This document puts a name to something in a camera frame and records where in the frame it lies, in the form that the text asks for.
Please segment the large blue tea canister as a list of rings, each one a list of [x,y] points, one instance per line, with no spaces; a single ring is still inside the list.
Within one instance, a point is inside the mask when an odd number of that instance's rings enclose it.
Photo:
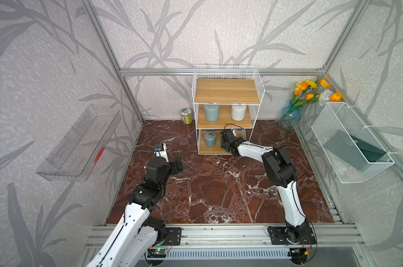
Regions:
[[[204,114],[207,121],[218,121],[220,114],[220,105],[204,105]]]

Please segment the white tea canister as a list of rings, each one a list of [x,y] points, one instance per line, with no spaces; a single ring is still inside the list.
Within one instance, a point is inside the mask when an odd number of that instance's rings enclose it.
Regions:
[[[232,105],[231,118],[234,121],[243,121],[247,112],[247,105]]]

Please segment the small blue tea canister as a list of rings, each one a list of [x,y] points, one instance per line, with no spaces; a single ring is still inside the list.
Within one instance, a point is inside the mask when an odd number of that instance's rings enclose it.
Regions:
[[[217,134],[214,131],[207,131],[204,134],[205,145],[209,148],[213,148],[217,143]]]

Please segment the white wire wooden shelf rack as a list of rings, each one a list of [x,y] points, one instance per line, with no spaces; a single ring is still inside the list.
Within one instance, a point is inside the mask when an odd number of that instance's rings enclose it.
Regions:
[[[236,137],[250,140],[266,90],[255,66],[197,65],[191,89],[199,155],[227,155],[220,146],[220,132],[225,129],[233,130]],[[204,105],[220,105],[218,121],[205,119]],[[232,105],[247,105],[243,121],[231,118]],[[217,134],[217,143],[213,148],[205,145],[204,134],[207,131]]]

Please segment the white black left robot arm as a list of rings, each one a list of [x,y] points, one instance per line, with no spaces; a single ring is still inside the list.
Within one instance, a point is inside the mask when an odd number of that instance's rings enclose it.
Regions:
[[[165,196],[169,176],[183,171],[181,157],[157,156],[145,166],[145,177],[128,198],[123,216],[89,267],[134,267],[142,256],[166,238],[165,222],[150,216]]]

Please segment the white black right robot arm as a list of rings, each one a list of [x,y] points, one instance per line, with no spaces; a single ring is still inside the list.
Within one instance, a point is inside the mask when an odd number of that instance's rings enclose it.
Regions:
[[[268,180],[277,188],[284,212],[286,230],[284,235],[291,244],[308,241],[316,244],[315,230],[305,216],[297,192],[296,167],[283,146],[267,147],[256,145],[235,136],[234,131],[220,132],[221,148],[234,156],[251,158],[262,162]]]

